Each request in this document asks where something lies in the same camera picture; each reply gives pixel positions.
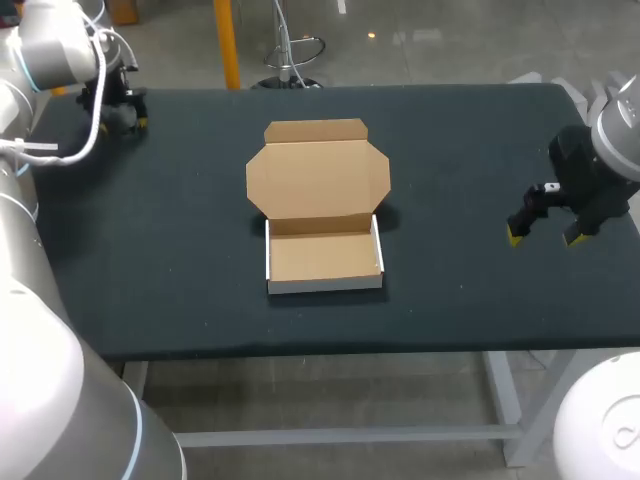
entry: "open cardboard box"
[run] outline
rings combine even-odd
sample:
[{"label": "open cardboard box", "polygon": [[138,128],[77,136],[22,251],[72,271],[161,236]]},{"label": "open cardboard box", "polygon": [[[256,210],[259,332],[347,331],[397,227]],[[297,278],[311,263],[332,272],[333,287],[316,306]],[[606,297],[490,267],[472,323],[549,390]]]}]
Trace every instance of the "open cardboard box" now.
[{"label": "open cardboard box", "polygon": [[247,164],[247,196],[267,216],[268,291],[379,288],[374,209],[391,189],[389,159],[358,119],[273,122]]}]

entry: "concrete floor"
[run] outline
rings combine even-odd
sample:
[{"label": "concrete floor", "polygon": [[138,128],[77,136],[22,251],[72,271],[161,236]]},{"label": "concrete floor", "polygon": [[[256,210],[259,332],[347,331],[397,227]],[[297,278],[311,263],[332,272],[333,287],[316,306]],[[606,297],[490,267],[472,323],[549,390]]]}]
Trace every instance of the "concrete floor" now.
[{"label": "concrete floor", "polygon": [[[139,1],[142,23],[120,29],[141,66],[133,83],[224,87],[211,0]],[[535,70],[580,89],[592,76],[640,65],[633,0],[346,0],[346,14],[335,0],[289,3],[292,36],[327,41],[326,53],[301,69],[325,86],[495,83]],[[234,15],[246,87],[272,75],[262,65],[273,46],[270,1],[242,0]],[[526,403],[545,361],[510,358]],[[469,353],[158,362],[145,400],[176,431],[495,420],[481,358]],[[495,442],[185,453],[194,480],[558,478],[549,445],[523,470],[505,469]]]}]

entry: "white metal table frame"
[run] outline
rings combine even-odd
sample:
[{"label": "white metal table frame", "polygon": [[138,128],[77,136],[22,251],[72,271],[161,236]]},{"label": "white metal table frame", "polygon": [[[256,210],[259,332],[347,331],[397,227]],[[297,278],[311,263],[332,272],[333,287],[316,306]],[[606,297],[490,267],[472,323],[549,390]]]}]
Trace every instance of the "white metal table frame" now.
[{"label": "white metal table frame", "polygon": [[[560,403],[578,378],[605,359],[607,350],[559,350],[527,408],[521,411],[505,352],[484,352],[483,359],[499,423],[477,426],[315,428],[176,433],[182,448],[356,442],[503,440],[508,467],[531,465],[553,429]],[[125,364],[123,380],[142,398],[148,362]]]}]

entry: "black tabletop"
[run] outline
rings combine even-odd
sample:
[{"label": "black tabletop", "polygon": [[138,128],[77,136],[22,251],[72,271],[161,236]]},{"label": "black tabletop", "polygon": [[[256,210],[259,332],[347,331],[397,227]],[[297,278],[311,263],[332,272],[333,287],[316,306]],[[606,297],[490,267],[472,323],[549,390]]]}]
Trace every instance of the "black tabletop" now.
[{"label": "black tabletop", "polygon": [[[552,181],[579,122],[551,85],[152,91],[144,138],[40,169],[38,227],[78,332],[106,359],[640,345],[630,217],[566,248],[554,211],[517,249],[506,217]],[[391,162],[378,208],[384,288],[270,297],[245,164],[272,120],[361,118]],[[73,98],[36,138],[80,148]]]}]

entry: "box lid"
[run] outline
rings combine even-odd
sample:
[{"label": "box lid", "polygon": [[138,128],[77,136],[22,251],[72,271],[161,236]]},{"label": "box lid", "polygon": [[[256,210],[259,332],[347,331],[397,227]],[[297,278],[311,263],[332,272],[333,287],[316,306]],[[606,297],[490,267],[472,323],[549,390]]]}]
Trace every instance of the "box lid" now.
[{"label": "box lid", "polygon": [[359,119],[273,122],[247,164],[247,196],[269,219],[371,213],[389,193],[389,159]]}]

